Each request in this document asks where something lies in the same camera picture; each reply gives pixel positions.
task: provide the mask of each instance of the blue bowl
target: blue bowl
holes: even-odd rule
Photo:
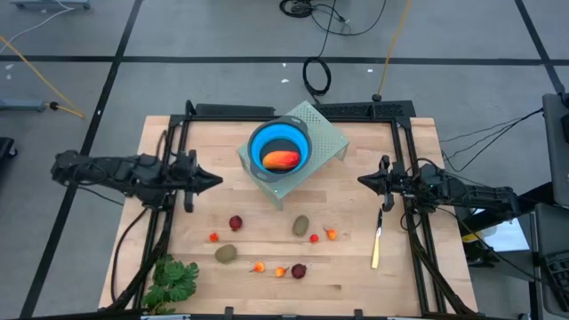
[[[251,159],[251,173],[265,182],[275,182],[298,172],[310,159],[312,143],[308,127],[296,116],[281,116],[257,128],[249,139],[247,148]],[[275,172],[265,169],[263,157],[272,151],[296,151],[301,156],[299,164],[290,171]]]

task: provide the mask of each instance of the green plastic stand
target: green plastic stand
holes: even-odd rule
[[[287,115],[297,116],[306,123],[309,128],[309,137],[312,141],[312,155],[309,161],[295,174],[288,175],[272,183],[258,180],[251,174],[251,170],[249,169],[251,160],[248,156],[247,144],[245,143],[237,151],[244,170],[268,199],[275,204],[278,210],[283,210],[283,198],[288,195],[289,192],[298,187],[333,156],[341,161],[344,160],[349,144],[348,138],[307,101],[302,102],[291,112],[287,113]]]

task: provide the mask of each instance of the cable coil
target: cable coil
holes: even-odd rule
[[[313,87],[306,76],[306,69],[309,66],[310,62],[312,61],[318,62],[320,66],[322,66],[324,72],[326,73],[326,86],[322,90],[318,90],[315,87]],[[330,68],[328,68],[328,65],[326,65],[326,63],[322,61],[320,57],[310,57],[306,59],[306,61],[304,61],[304,64],[302,65],[302,80],[304,80],[304,86],[306,87],[306,90],[310,93],[312,98],[314,98],[314,100],[319,104],[320,102],[315,98],[315,96],[323,96],[328,92],[328,90],[330,90],[330,84],[332,84],[332,72],[330,71]]]

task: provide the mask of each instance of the wooden table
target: wooden table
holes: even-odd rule
[[[139,153],[156,152],[168,119],[147,117]],[[394,209],[384,214],[380,267],[371,269],[382,197],[356,180],[377,171],[382,155],[395,159],[390,126],[334,124],[350,142],[345,160],[333,158],[315,172],[284,199],[284,210],[279,212],[244,172],[236,152],[259,124],[190,123],[187,149],[195,149],[199,164],[223,177],[224,182],[195,197],[193,213],[184,212],[183,196],[178,197],[169,253],[176,260],[196,262],[200,274],[196,294],[172,304],[176,312],[221,314],[226,306],[232,306],[236,314],[348,316],[361,308],[366,316],[419,316],[411,248],[406,231],[399,226],[403,213],[400,196],[395,196]],[[414,118],[412,124],[417,155],[442,166],[433,119]],[[403,131],[400,136],[407,157]],[[140,211],[137,199],[126,199],[116,240]],[[236,214],[243,218],[244,226],[232,232],[228,220]],[[310,218],[309,232],[303,238],[291,232],[300,214]],[[135,225],[123,242],[116,271],[117,292],[126,287],[140,266],[149,216]],[[442,274],[466,305],[476,310],[456,220],[448,213],[435,212],[431,214],[431,227]],[[337,229],[337,239],[327,240],[323,228]],[[209,242],[212,232],[220,235],[218,243]],[[320,236],[317,244],[309,242],[313,233]],[[237,260],[228,265],[213,257],[224,244],[233,244],[238,250]],[[267,271],[250,273],[253,263],[259,260],[266,264]],[[274,277],[276,267],[296,263],[308,267],[303,279],[292,278],[290,271],[285,278]],[[429,305],[435,310],[431,279],[426,271],[424,274]],[[110,264],[101,306],[111,302],[109,279]]]

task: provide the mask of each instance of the green leaf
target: green leaf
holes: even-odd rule
[[[170,298],[172,301],[184,301],[185,299],[189,298],[189,292],[184,288],[182,285],[177,285],[173,287],[170,291]]]
[[[142,303],[149,308],[154,308],[164,300],[165,295],[166,291],[163,287],[152,285],[142,299]]]
[[[164,271],[168,276],[170,285],[172,285],[177,280],[180,280],[186,274],[184,264],[180,261],[166,263],[164,266]]]
[[[156,262],[156,267],[154,268],[154,274],[152,274],[152,281],[154,284],[160,286],[168,285],[168,276],[164,272],[164,267],[167,263],[173,261],[173,257],[170,254],[166,254],[163,258],[160,258]]]
[[[192,295],[196,292],[196,283],[190,278],[179,285],[182,285],[183,288],[189,293],[189,295]]]
[[[186,266],[186,278],[190,278],[191,280],[196,280],[197,275],[199,273],[199,268],[197,263],[192,262]]]
[[[165,315],[165,312],[168,311],[166,308],[164,307],[160,307],[156,309],[156,314],[157,315]]]

